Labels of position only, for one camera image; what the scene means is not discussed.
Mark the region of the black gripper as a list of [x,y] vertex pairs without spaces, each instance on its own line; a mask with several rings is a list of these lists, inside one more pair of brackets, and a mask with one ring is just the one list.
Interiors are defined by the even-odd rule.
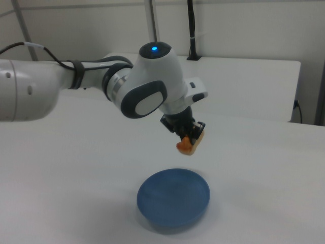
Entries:
[[170,132],[176,133],[181,140],[189,135],[191,143],[196,143],[205,128],[205,123],[195,122],[190,106],[177,114],[164,114],[160,122]]

